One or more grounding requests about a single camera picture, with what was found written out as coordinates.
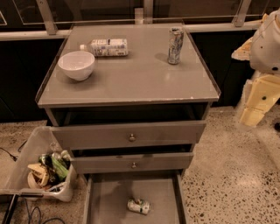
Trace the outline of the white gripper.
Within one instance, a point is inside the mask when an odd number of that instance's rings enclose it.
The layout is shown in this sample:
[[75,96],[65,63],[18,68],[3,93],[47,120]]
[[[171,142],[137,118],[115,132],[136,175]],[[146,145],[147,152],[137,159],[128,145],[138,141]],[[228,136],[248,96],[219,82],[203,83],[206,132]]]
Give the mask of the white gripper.
[[[252,38],[246,40],[231,54],[234,60],[250,60]],[[254,127],[280,99],[280,77],[274,74],[254,72],[246,80],[235,110],[241,114],[240,123]]]

